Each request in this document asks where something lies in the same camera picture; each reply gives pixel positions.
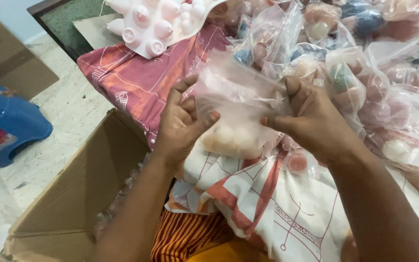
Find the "green mat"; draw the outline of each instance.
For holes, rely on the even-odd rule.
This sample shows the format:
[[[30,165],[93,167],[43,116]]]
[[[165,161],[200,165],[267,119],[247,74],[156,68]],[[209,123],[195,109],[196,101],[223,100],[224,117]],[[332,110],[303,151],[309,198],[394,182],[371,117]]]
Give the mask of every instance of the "green mat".
[[[79,57],[93,49],[73,26],[72,22],[99,16],[102,3],[103,0],[70,0],[41,15],[40,18],[64,44],[67,51]],[[102,15],[112,13],[115,13],[113,9],[107,5],[103,5]]]

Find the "white printed fabric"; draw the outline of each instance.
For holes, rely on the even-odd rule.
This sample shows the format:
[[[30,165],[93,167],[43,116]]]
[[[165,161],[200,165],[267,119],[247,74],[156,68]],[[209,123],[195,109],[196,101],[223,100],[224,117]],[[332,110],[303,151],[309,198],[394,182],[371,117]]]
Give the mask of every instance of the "white printed fabric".
[[[176,213],[221,211],[236,235],[277,262],[358,262],[329,171],[320,167],[320,179],[311,179],[280,169],[281,161],[230,158],[196,145],[165,207]],[[418,191],[398,170],[389,171],[419,216]]]

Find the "blue plastic stool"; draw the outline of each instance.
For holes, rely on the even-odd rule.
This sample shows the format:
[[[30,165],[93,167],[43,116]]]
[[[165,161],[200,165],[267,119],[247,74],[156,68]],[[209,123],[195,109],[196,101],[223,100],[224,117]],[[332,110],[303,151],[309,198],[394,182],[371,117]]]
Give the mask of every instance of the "blue plastic stool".
[[[8,96],[0,86],[0,167],[12,164],[10,153],[28,141],[44,140],[53,126],[38,106],[17,96]]]

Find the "cardboard box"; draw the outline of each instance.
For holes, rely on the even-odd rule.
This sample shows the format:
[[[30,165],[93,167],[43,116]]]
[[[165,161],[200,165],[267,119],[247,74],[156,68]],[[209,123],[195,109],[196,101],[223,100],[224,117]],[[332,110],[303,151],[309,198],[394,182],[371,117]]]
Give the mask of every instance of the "cardboard box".
[[[106,210],[148,151],[143,131],[130,116],[110,110],[13,224],[3,258],[14,262],[84,261],[94,245],[91,229],[96,214]]]
[[[58,80],[51,69],[0,23],[0,85],[32,99]]]

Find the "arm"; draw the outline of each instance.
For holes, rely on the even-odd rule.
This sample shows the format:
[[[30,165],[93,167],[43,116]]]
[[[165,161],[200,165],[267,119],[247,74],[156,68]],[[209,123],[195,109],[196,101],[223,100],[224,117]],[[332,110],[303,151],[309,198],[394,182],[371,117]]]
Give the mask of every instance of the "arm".
[[[261,123],[290,135],[326,164],[363,261],[419,261],[419,218],[386,168],[353,133],[324,90],[284,79],[295,117]]]
[[[195,100],[182,100],[182,93],[196,82],[184,79],[169,92],[161,114],[159,134],[150,160],[113,218],[104,236],[90,253],[88,262],[148,261],[162,205],[172,178],[183,172],[183,163],[195,141],[220,115],[196,119]]]

